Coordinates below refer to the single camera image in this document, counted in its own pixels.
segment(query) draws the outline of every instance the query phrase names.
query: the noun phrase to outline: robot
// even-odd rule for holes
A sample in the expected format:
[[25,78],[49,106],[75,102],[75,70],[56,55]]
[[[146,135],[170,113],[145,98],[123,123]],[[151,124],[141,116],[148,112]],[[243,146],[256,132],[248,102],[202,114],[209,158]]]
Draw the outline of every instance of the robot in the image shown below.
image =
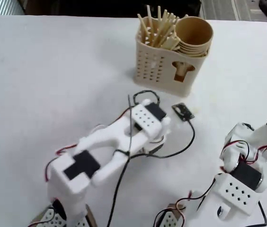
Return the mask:
[[[267,124],[254,130],[238,123],[226,136],[220,159],[224,173],[214,177],[209,193],[195,191],[190,197],[200,199],[183,200],[185,226],[207,226],[208,220],[215,227],[243,226],[257,205],[267,222],[259,202],[267,188]],[[177,227],[182,223],[180,218]]]
[[[171,119],[158,104],[145,99],[111,125],[98,127],[79,140],[75,150],[65,152],[50,164],[48,197],[66,226],[74,227],[87,215],[85,195],[124,167],[128,158],[143,151],[152,154],[166,140]],[[112,146],[115,152],[105,166],[89,152]]]

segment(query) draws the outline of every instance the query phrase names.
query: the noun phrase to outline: holder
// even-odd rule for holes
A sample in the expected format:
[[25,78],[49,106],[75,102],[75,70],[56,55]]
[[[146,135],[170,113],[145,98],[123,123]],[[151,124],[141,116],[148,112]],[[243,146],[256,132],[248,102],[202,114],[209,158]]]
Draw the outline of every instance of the holder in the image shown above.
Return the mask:
[[[143,21],[149,27],[148,18],[144,17]],[[157,31],[157,19],[152,18],[152,24]],[[188,96],[206,56],[189,57],[175,51],[154,48],[145,44],[147,40],[148,37],[140,25],[136,35],[134,81],[177,96]]]

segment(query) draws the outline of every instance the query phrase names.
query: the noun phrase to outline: hole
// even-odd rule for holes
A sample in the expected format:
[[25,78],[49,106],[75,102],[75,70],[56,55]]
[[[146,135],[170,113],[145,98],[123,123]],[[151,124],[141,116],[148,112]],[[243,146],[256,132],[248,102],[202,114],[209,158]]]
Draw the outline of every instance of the hole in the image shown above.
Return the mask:
[[221,213],[222,213],[222,207],[220,206],[219,209],[218,209],[218,211],[217,211],[218,217],[221,215]]
[[176,69],[174,80],[178,82],[184,82],[187,73],[195,70],[195,67],[193,65],[180,61],[174,61],[172,63],[172,66]]

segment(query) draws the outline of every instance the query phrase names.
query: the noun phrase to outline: chopstick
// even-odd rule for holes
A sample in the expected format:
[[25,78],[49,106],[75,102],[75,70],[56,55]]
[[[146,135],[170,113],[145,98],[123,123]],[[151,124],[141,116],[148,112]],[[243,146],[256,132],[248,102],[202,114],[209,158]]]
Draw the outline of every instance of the chopstick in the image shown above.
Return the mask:
[[149,42],[151,45],[153,42],[154,31],[153,31],[153,26],[152,26],[151,8],[149,5],[147,5],[147,15],[148,15],[149,27],[151,27],[151,37],[149,39]]
[[147,37],[150,39],[149,33],[147,31],[147,27],[146,27],[146,25],[145,25],[145,23],[144,23],[144,21],[143,21],[143,19],[142,19],[140,14],[138,14],[138,18],[140,19],[141,26],[144,29],[144,32],[146,33]]

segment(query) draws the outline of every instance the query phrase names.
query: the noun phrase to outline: white table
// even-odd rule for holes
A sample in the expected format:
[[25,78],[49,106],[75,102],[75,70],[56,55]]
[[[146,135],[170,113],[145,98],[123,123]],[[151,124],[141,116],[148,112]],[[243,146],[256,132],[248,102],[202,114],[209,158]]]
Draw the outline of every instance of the white table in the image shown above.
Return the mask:
[[[25,227],[49,204],[44,166],[127,107],[134,84],[137,19],[0,17],[0,227]],[[130,163],[112,226],[151,226],[155,214],[190,189],[205,190],[222,162],[224,137],[239,121],[267,122],[267,23],[210,21],[211,53],[185,99],[162,92],[173,132],[161,154],[184,147],[191,129],[172,113],[184,101],[195,113],[196,140],[181,156]],[[106,226],[118,179],[90,190],[98,226]],[[267,190],[262,204],[267,214]],[[248,223],[262,223],[257,209]]]

